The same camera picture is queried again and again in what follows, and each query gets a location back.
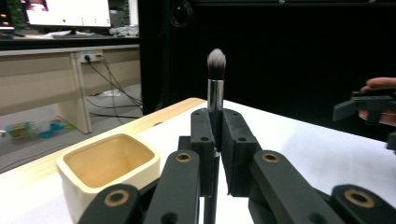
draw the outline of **makeup brush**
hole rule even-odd
[[[216,206],[219,183],[219,152],[221,151],[221,128],[224,99],[225,56],[220,49],[214,49],[207,57],[207,113],[215,139],[213,151],[213,183],[212,195],[205,198],[204,224],[216,223]]]
[[[220,49],[213,49],[207,57],[207,111],[217,151],[221,151],[221,122],[224,99],[225,55]]]

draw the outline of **desk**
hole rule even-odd
[[[59,117],[91,132],[85,96],[110,90],[110,84],[79,62],[79,52],[102,50],[117,81],[130,86],[140,83],[140,52],[134,43],[117,38],[0,41],[0,116],[56,104]],[[108,78],[101,62],[92,66]]]
[[[190,135],[191,112],[203,107],[206,107],[205,101],[190,98],[78,144],[125,131],[136,133],[160,150],[163,168],[167,155],[177,150],[178,138]],[[371,190],[396,206],[396,156],[385,149],[384,142],[288,119],[230,101],[225,101],[224,107],[241,113],[262,148],[285,155],[314,188],[330,194],[336,185],[354,184]],[[78,144],[62,151],[73,149]],[[49,161],[33,161],[0,175],[0,198],[3,199],[0,217],[3,221],[71,223],[59,175],[51,172],[30,177],[37,170],[53,169],[54,159],[59,153],[50,155]],[[248,199],[227,196],[222,164],[219,169],[217,222],[252,223]]]

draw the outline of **power outlet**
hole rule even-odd
[[[79,61],[81,63],[87,63],[88,59],[90,62],[97,62],[103,60],[103,51],[98,50],[85,50],[79,53]]]

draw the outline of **brush bristles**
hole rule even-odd
[[[220,49],[213,49],[207,57],[209,79],[224,80],[225,55]]]

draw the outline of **brush ferrule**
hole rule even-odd
[[[207,82],[207,112],[216,141],[217,151],[220,151],[222,111],[224,99],[224,80],[211,80]]]

